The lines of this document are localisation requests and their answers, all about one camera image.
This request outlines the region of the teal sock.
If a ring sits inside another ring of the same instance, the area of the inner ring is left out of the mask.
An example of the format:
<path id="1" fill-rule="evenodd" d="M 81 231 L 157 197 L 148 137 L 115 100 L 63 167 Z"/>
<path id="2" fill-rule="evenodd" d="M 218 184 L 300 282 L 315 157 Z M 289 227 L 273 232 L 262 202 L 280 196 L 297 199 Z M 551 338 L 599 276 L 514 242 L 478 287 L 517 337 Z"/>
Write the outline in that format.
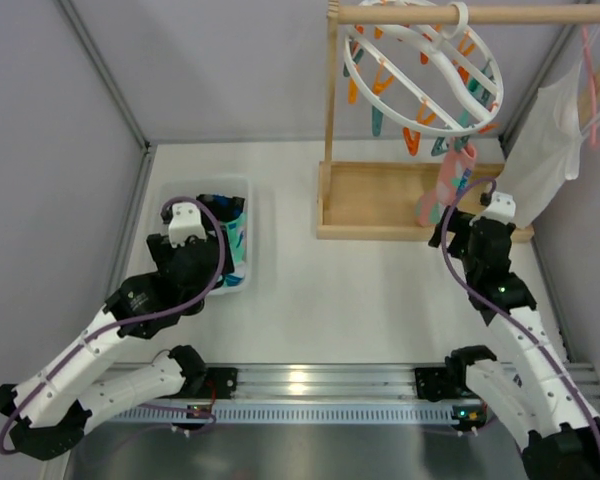
<path id="1" fill-rule="evenodd" d="M 247 213 L 229 223 L 222 223 L 227 237 L 227 254 L 225 266 L 232 271 L 223 274 L 223 288 L 234 288 L 241 285 L 247 276 Z"/>

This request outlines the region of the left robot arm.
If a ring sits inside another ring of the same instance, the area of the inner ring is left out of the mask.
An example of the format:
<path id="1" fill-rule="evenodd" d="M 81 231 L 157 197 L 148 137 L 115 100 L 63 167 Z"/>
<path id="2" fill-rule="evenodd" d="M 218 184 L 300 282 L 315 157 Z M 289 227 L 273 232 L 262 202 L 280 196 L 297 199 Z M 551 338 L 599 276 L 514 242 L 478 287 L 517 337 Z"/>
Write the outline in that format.
<path id="1" fill-rule="evenodd" d="M 9 419 L 0 433 L 2 454 L 51 460 L 126 410 L 158 398 L 193 397 L 205 387 L 207 366 L 190 345 L 116 379 L 99 379 L 123 354 L 200 313 L 231 262 L 226 233 L 190 238 L 180 247 L 151 234 L 146 244 L 156 271 L 127 278 L 35 376 L 0 386 L 0 412 Z"/>

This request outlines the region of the black sock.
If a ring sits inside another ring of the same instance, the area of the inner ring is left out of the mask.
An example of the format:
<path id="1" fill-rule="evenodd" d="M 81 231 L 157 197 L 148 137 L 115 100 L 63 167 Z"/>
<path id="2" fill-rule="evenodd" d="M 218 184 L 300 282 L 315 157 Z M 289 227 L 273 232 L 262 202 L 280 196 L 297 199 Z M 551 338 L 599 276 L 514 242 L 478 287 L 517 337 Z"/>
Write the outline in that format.
<path id="1" fill-rule="evenodd" d="M 244 212 L 246 203 L 244 197 L 219 194 L 201 194 L 196 197 L 196 200 L 205 205 L 222 223 L 229 223 L 239 218 Z"/>

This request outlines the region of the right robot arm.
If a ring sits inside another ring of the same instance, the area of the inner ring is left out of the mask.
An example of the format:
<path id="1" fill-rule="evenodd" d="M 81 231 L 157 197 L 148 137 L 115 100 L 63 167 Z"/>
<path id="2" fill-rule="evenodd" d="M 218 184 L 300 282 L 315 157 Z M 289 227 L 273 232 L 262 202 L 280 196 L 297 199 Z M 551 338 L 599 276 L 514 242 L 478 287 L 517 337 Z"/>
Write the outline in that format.
<path id="1" fill-rule="evenodd" d="M 511 269 L 515 227 L 448 207 L 429 244 L 490 333 L 507 350 L 510 378 L 486 346 L 456 349 L 445 363 L 461 388 L 484 400 L 507 429 L 530 479 L 600 479 L 600 413 L 585 398 L 543 327 L 526 283 Z"/>

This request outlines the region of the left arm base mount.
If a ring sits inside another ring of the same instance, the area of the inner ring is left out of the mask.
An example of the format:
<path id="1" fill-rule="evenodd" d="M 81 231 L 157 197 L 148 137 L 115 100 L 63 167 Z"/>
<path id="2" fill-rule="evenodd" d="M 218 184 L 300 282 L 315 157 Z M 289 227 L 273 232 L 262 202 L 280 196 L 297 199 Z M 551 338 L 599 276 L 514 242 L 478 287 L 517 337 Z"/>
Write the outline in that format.
<path id="1" fill-rule="evenodd" d="M 209 367 L 197 393 L 199 399 L 230 400 L 237 388 L 239 370 L 234 367 Z"/>

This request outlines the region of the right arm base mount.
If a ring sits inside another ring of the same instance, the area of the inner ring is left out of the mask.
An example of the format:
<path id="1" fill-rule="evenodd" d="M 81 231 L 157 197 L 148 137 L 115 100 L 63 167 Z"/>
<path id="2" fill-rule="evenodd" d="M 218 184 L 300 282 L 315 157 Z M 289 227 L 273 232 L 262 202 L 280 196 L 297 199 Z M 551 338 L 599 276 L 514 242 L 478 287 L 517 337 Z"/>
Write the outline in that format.
<path id="1" fill-rule="evenodd" d="M 456 390 L 445 367 L 419 367 L 414 369 L 417 397 L 438 402 L 456 398 Z"/>

